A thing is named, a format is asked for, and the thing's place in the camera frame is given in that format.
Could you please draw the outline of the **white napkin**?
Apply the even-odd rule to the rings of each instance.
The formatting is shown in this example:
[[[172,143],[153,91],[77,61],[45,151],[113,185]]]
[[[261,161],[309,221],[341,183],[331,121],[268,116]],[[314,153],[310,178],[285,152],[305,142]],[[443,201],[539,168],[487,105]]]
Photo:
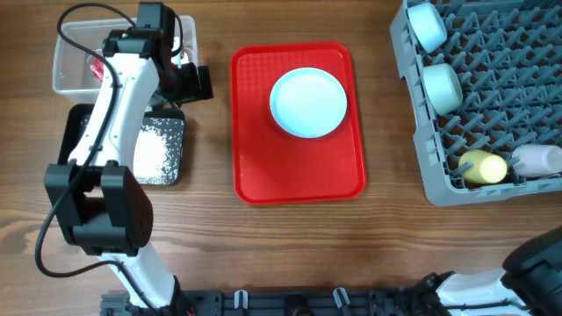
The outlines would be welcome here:
[[[171,60],[179,68],[190,62],[188,54],[184,51],[183,43],[179,37],[174,38]]]

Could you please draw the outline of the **pile of rice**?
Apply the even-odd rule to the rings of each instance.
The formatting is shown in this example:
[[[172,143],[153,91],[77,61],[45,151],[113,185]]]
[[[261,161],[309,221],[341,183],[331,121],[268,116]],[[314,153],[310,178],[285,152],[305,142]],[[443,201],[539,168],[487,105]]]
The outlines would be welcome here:
[[[133,174],[140,184],[173,185],[181,167],[185,123],[181,118],[144,118]]]

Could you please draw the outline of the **red snack wrapper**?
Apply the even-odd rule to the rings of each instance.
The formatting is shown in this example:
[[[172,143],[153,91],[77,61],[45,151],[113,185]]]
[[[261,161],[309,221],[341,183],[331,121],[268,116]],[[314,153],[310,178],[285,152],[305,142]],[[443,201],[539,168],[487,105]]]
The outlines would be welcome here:
[[[104,80],[104,64],[99,59],[95,58],[90,64],[90,72],[94,75],[95,79],[102,83]]]

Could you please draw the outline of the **light blue plate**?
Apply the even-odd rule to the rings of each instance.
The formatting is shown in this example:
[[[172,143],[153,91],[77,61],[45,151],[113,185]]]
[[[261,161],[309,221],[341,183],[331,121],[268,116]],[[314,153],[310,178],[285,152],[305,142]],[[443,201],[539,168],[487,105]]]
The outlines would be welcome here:
[[[295,68],[277,79],[270,92],[270,113],[277,125],[303,139],[332,133],[347,107],[342,84],[319,68]]]

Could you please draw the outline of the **light blue bowl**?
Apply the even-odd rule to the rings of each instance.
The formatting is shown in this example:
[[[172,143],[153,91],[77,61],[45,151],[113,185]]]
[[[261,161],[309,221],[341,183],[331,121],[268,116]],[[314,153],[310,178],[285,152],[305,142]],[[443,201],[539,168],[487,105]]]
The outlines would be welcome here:
[[[418,42],[427,53],[433,53],[447,40],[443,20],[433,4],[417,4],[407,9],[407,15]]]

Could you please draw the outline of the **green bowl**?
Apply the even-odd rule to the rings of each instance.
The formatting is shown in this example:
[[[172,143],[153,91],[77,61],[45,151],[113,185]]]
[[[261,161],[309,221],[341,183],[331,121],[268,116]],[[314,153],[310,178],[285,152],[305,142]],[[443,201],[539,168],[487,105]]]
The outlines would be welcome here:
[[[462,88],[451,65],[427,66],[423,69],[422,81],[427,98],[437,114],[444,116],[463,103]]]

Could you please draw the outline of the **yellow plastic cup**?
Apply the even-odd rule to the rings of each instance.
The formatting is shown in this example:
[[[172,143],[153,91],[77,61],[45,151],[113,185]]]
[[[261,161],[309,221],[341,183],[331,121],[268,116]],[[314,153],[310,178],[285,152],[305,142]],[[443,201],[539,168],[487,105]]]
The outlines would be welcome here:
[[[474,149],[462,154],[459,165],[462,166],[467,162],[472,166],[461,176],[470,183],[498,183],[508,173],[508,165],[501,156],[483,150]]]

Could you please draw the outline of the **white plastic cup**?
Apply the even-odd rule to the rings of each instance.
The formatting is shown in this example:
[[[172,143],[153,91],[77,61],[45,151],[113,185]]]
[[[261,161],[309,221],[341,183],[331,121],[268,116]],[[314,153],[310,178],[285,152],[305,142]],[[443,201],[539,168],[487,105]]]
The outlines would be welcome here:
[[[517,147],[513,157],[518,161],[513,169],[519,176],[540,177],[561,172],[561,147],[525,144]]]

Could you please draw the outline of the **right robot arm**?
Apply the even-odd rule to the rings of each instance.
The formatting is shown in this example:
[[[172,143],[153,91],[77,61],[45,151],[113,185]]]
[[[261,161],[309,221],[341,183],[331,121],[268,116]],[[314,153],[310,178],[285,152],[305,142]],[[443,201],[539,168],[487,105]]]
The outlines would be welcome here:
[[[498,269],[426,276],[411,290],[408,312],[561,316],[561,228],[523,243]]]

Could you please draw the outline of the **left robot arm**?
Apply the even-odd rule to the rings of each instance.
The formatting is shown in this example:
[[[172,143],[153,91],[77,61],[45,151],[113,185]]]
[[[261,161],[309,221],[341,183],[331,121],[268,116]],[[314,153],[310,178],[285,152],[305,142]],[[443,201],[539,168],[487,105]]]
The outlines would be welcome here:
[[[153,96],[182,105],[213,97],[207,67],[177,65],[176,13],[143,2],[125,30],[113,30],[96,58],[104,79],[82,137],[47,168],[44,185],[65,241],[96,257],[125,285],[133,314],[192,315],[177,278],[151,243],[153,207],[133,175],[133,156]]]

